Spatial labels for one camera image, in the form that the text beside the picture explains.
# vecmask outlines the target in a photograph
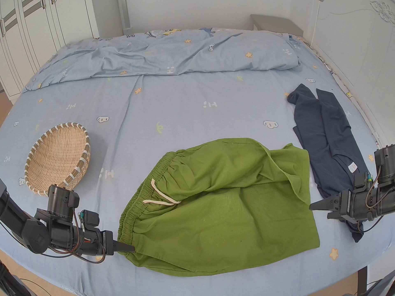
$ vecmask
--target bed sheet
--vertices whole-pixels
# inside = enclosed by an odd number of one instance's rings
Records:
[[[212,31],[215,33],[210,34],[217,36],[243,32]],[[116,238],[126,204],[167,151],[228,137],[253,138],[269,149],[279,149],[290,142],[301,147],[292,129],[294,105],[285,96],[300,83],[313,93],[319,88],[335,94],[368,169],[374,174],[369,155],[377,147],[363,118],[303,42],[291,37],[288,44],[290,51],[297,54],[301,69],[242,69],[171,76],[123,76],[117,72],[111,76],[48,82],[50,86],[26,91],[0,130],[1,179],[13,200],[26,212],[33,215],[36,208],[46,208],[47,198],[33,194],[24,184],[24,164],[30,148],[44,131],[57,124],[75,121],[84,125],[91,138],[92,156],[85,177],[75,188],[81,198],[79,209],[99,213],[100,229],[113,231]],[[310,193],[312,202],[321,199],[311,172]],[[321,241],[318,249],[266,266],[208,277],[171,277],[137,268],[117,253],[98,265],[73,257],[50,259],[16,244],[2,228],[0,249],[33,273],[77,295],[303,296],[363,268],[394,240],[394,214],[386,216],[358,244],[343,223],[327,220],[326,212],[314,212],[314,218]],[[333,249],[338,254],[335,260],[331,258]]]

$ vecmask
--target wooden floor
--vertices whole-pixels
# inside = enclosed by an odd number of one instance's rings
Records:
[[[7,117],[9,111],[12,108],[11,102],[8,100],[6,94],[4,92],[0,93],[0,127],[3,124],[3,121]],[[35,274],[32,274],[27,269],[23,268],[19,264],[17,264],[13,259],[7,256],[3,251],[0,250],[0,260],[5,264],[11,274],[17,275],[20,279],[28,279],[34,283],[29,281],[24,281],[24,283],[29,287],[37,296],[72,296],[73,294],[64,291],[47,281],[41,279]],[[353,274],[348,278],[334,284],[333,286],[314,293],[310,296],[343,296],[344,294],[354,294],[357,291],[358,285],[358,276],[357,274]]]

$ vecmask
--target gray nightstand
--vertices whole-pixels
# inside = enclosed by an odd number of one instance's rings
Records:
[[[303,36],[303,31],[294,22],[287,18],[271,17],[269,15],[251,15],[254,22],[254,30],[271,31],[276,33],[289,33],[296,36]]]

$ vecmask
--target headboard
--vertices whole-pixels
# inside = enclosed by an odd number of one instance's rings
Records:
[[[395,143],[395,0],[313,0],[304,38],[347,87],[378,143]]]

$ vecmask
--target woven bamboo basket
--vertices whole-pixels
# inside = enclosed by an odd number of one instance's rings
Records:
[[[85,175],[90,159],[86,129],[78,123],[57,125],[30,150],[25,165],[26,185],[34,193],[47,196],[52,184],[72,190]]]

